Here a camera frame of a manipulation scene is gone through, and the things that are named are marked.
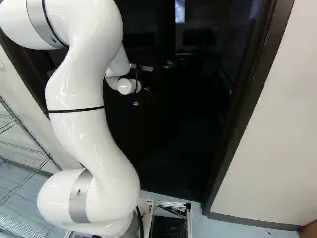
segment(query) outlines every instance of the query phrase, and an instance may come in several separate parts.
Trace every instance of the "black cable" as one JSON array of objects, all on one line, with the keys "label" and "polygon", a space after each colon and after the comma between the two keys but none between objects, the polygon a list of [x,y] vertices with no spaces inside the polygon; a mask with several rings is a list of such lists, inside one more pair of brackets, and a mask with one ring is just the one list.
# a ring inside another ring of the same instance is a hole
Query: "black cable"
[{"label": "black cable", "polygon": [[143,222],[142,222],[142,216],[141,212],[137,206],[137,213],[138,213],[138,218],[139,218],[139,223],[140,223],[140,238],[144,238],[144,228],[143,228]]}]

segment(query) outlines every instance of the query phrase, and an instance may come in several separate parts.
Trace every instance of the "dark wooden door frame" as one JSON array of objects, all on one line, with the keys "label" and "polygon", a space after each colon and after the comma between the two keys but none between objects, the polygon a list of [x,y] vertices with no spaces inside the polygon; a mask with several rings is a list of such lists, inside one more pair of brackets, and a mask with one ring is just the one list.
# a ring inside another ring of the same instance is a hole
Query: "dark wooden door frame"
[{"label": "dark wooden door frame", "polygon": [[219,149],[212,164],[202,212],[211,206],[229,169],[274,62],[295,0],[262,0],[247,42]]}]

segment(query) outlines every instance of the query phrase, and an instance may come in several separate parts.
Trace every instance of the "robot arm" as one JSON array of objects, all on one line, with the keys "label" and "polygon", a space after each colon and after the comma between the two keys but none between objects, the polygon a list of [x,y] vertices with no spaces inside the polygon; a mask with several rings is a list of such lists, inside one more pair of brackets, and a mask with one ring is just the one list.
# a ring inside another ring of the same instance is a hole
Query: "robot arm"
[{"label": "robot arm", "polygon": [[65,229],[118,237],[129,227],[139,199],[138,175],[114,142],[106,122],[102,82],[130,65],[123,26],[113,0],[5,0],[0,26],[33,49],[69,45],[46,85],[46,102],[61,144],[87,169],[61,171],[38,195],[43,217]]}]

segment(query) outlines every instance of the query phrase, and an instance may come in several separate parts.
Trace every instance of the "floor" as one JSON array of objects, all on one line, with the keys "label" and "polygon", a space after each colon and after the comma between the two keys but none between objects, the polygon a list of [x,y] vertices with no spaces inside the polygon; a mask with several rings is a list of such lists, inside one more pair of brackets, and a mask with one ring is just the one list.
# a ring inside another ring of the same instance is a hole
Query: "floor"
[{"label": "floor", "polygon": [[[153,200],[187,202],[174,197],[141,191],[142,198]],[[221,222],[208,219],[201,214],[200,204],[192,202],[193,238],[299,238],[297,232]]]}]

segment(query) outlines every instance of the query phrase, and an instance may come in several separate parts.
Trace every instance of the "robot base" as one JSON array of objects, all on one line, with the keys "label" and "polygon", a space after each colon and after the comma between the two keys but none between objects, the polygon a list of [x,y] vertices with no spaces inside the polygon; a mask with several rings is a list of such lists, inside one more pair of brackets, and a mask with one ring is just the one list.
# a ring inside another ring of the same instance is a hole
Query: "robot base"
[{"label": "robot base", "polygon": [[[142,215],[144,238],[166,237],[173,226],[176,237],[192,238],[192,209],[190,203],[153,201],[140,199],[138,208]],[[86,238],[97,236],[84,235],[68,231],[64,238]],[[140,230],[134,236],[140,237]]]}]

